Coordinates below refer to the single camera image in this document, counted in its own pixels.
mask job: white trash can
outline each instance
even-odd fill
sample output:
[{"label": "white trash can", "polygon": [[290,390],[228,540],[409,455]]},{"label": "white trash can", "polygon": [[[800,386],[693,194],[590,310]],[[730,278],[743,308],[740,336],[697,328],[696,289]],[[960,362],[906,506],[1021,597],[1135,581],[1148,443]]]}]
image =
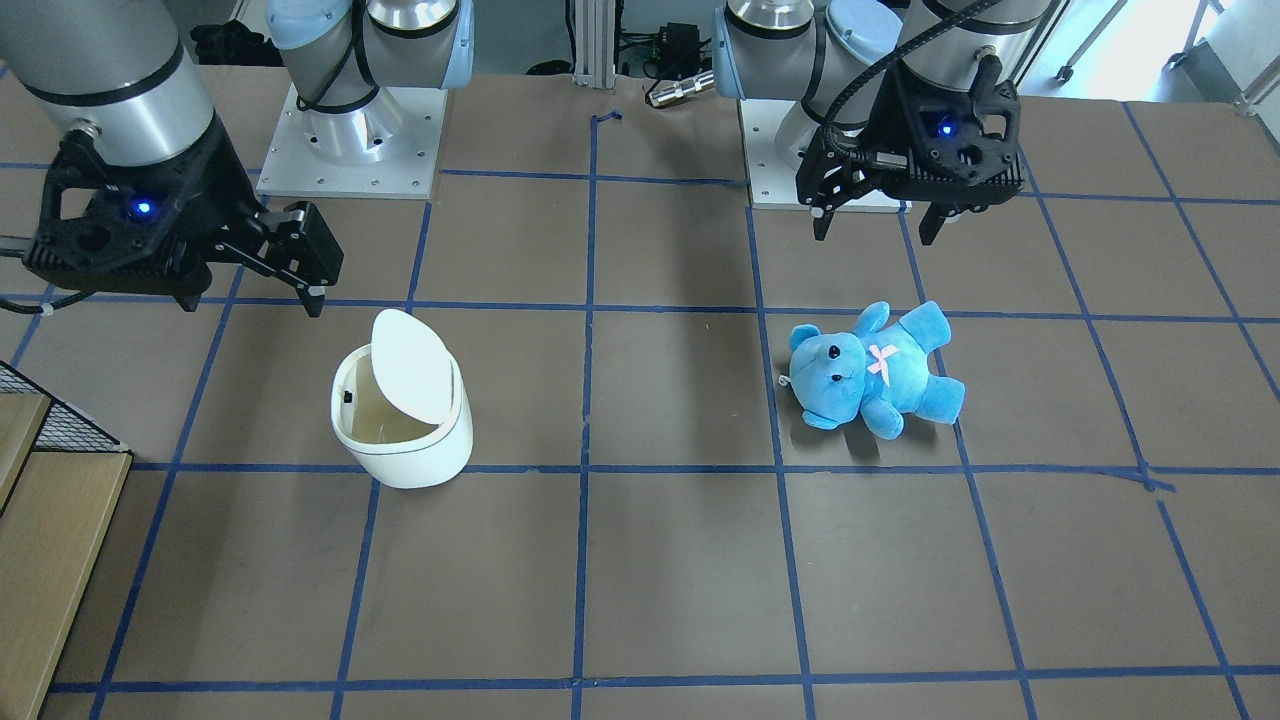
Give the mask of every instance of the white trash can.
[{"label": "white trash can", "polygon": [[471,457],[471,405],[457,360],[431,328],[399,310],[374,320],[372,342],[338,366],[333,432],[393,488],[440,484]]}]

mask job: mesh basket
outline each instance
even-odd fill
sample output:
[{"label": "mesh basket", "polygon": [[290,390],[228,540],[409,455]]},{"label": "mesh basket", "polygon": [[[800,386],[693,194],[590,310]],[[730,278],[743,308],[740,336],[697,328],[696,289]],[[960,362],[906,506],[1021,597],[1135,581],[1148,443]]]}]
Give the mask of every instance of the mesh basket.
[{"label": "mesh basket", "polygon": [[8,363],[0,361],[0,395],[44,395],[49,398],[49,415],[36,438],[36,450],[64,452],[124,452],[122,445],[83,413],[54,397],[45,388],[31,382]]}]

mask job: wooden panel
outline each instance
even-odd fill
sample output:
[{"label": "wooden panel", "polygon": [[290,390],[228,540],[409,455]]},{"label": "wooden panel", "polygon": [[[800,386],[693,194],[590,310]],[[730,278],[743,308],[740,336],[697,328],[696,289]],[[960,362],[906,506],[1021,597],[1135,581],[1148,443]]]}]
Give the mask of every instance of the wooden panel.
[{"label": "wooden panel", "polygon": [[0,516],[0,719],[40,711],[132,457],[33,452]]},{"label": "wooden panel", "polygon": [[44,395],[0,395],[0,507],[9,500],[13,480],[47,411],[49,398]]}]

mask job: teddy bear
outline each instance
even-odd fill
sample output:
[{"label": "teddy bear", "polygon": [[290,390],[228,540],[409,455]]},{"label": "teddy bear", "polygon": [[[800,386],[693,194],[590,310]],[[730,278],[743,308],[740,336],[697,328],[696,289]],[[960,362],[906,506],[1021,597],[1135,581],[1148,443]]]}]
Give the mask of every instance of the teddy bear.
[{"label": "teddy bear", "polygon": [[859,413],[876,436],[893,439],[902,414],[951,424],[964,404],[964,383],[929,373],[929,352],[951,341],[951,324],[932,300],[886,328],[888,302],[874,302],[851,333],[823,334],[815,325],[791,331],[790,386],[804,421],[832,430]]}]

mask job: blue joint cap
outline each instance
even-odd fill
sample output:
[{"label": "blue joint cap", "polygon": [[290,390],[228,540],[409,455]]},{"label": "blue joint cap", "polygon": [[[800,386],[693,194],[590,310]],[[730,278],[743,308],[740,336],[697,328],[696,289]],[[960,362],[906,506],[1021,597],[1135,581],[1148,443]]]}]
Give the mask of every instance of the blue joint cap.
[{"label": "blue joint cap", "polygon": [[893,51],[902,20],[877,0],[831,0],[827,23],[841,47],[870,65]]},{"label": "blue joint cap", "polygon": [[297,50],[333,29],[348,10],[351,0],[268,0],[271,42],[278,50]]},{"label": "blue joint cap", "polygon": [[724,97],[742,100],[742,79],[737,77],[737,64],[733,63],[733,45],[730,41],[728,22],[724,20],[724,8],[716,9],[716,27],[712,32],[712,69],[716,73],[716,91]]},{"label": "blue joint cap", "polygon": [[458,28],[453,33],[453,51],[449,53],[449,67],[444,69],[442,90],[466,87],[471,82],[471,68],[475,65],[476,23],[471,0],[461,0],[456,22]]}]

